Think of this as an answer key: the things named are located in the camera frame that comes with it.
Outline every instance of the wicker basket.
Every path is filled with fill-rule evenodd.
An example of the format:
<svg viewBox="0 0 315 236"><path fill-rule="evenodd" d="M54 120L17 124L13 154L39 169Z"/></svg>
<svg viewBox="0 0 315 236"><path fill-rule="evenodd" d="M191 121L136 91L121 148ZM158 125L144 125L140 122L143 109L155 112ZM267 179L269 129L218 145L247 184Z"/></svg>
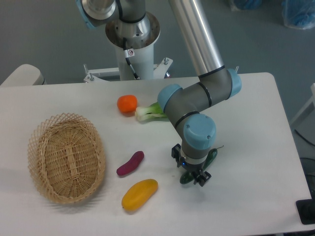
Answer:
<svg viewBox="0 0 315 236"><path fill-rule="evenodd" d="M105 154L93 124L76 114L42 122L30 138L29 170L41 195L55 203L75 203L101 184Z"/></svg>

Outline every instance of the white table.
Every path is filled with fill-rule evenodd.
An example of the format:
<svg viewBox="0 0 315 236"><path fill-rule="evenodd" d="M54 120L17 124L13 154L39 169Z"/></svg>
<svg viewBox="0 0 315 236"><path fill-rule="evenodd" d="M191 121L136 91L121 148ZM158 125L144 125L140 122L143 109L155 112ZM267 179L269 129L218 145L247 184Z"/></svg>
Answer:
<svg viewBox="0 0 315 236"><path fill-rule="evenodd" d="M171 148L181 143L167 121L138 123L119 113L119 96L139 105L156 101L168 84L197 78L0 88L0 235L240 236L312 230L300 222L295 201L310 198L275 80L241 75L241 92L204 113L224 145L204 186L180 185ZM56 205L36 191L27 168L31 133L52 115L77 113L99 131L106 153L100 190L84 204ZM145 159L133 174L116 169L136 151ZM136 213L121 207L136 182L154 178L155 195Z"/></svg>

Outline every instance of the gray floor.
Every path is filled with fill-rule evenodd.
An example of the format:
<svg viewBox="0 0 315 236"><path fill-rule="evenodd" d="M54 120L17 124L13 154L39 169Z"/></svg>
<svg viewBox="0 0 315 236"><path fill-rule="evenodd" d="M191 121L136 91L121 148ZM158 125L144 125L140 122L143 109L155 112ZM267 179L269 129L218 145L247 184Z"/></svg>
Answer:
<svg viewBox="0 0 315 236"><path fill-rule="evenodd" d="M264 0L258 10L231 12L227 1L203 0L222 58L239 73L269 72L276 78L290 120L311 97L315 83L315 28L283 26L282 0ZM167 0L147 0L161 25L155 63L174 60L172 77L196 73ZM104 27L88 30L74 0L2 0L0 3L0 84L21 64L40 69L49 84L80 83L89 69L116 67ZM315 143L315 115L298 129ZM300 156L315 148L294 135Z"/></svg>

